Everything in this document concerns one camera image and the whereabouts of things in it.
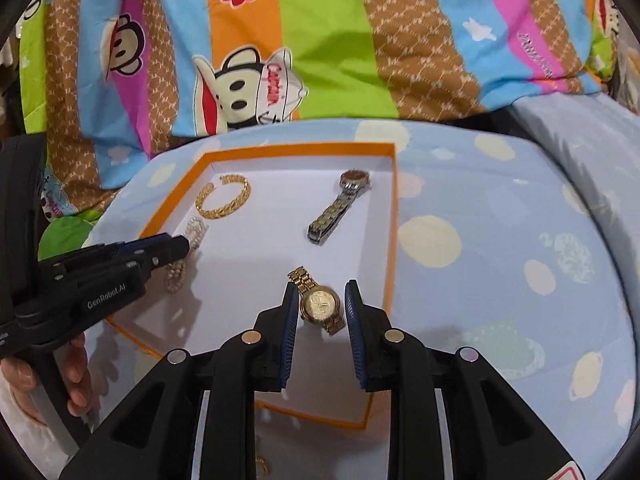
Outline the person's left hand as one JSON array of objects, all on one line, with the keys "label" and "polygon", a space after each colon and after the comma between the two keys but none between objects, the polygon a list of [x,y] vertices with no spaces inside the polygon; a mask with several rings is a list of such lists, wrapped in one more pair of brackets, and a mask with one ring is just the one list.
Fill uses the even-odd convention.
[{"label": "person's left hand", "polygon": [[[15,356],[1,360],[1,374],[8,384],[12,398],[17,407],[30,419],[45,425],[46,421],[32,398],[32,393],[42,383],[42,376],[27,362]],[[53,362],[51,373],[44,375],[52,379],[58,393],[65,387],[66,410],[74,417],[87,415],[93,406],[93,388],[88,354],[86,351],[86,335],[80,333],[66,347],[61,364]]]}]

